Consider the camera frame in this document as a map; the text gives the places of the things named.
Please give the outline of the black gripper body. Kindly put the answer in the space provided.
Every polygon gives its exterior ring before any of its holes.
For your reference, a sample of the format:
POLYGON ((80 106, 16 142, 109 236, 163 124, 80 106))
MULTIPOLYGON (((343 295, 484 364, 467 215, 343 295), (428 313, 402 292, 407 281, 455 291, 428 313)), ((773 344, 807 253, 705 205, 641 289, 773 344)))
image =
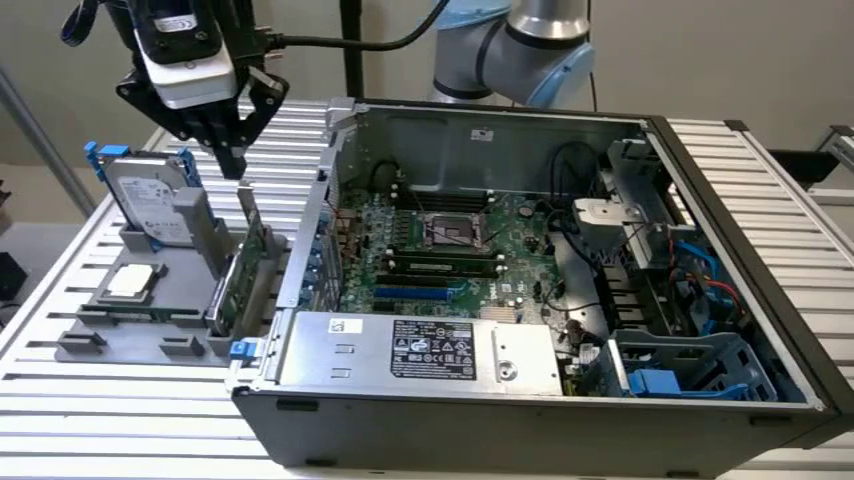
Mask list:
POLYGON ((166 106, 180 109, 235 99, 248 68, 264 71, 266 32, 250 1, 111 1, 108 11, 166 106))

